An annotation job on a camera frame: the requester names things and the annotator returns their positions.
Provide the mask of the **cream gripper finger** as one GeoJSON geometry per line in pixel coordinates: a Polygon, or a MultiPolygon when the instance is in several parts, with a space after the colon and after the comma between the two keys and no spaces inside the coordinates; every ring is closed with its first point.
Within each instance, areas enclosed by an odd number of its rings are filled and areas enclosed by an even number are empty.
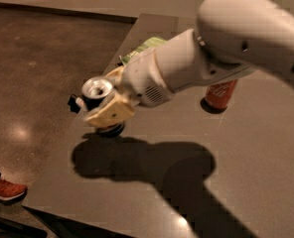
{"type": "Polygon", "coordinates": [[[131,118],[134,108],[130,100],[118,92],[107,96],[97,108],[88,111],[83,120],[95,128],[106,128],[131,118]]]}
{"type": "Polygon", "coordinates": [[[113,84],[113,85],[119,85],[122,78],[122,73],[124,71],[124,66],[119,66],[109,73],[105,75],[105,77],[113,84]]]}

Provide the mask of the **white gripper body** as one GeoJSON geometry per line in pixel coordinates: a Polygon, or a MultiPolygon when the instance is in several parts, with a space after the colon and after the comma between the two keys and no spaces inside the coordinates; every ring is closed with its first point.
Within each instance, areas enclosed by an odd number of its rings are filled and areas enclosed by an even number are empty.
{"type": "Polygon", "coordinates": [[[155,107],[173,97],[158,67],[155,48],[149,48],[129,61],[122,73],[121,84],[142,106],[155,107]]]}

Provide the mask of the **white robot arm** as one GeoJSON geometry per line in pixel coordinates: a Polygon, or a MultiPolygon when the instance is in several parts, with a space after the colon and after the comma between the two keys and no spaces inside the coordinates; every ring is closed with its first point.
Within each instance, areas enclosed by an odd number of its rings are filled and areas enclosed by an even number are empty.
{"type": "Polygon", "coordinates": [[[231,81],[257,67],[294,87],[294,16],[270,0],[205,0],[196,29],[88,80],[82,94],[100,103],[84,120],[107,128],[131,118],[137,105],[155,107],[193,85],[231,81]]]}

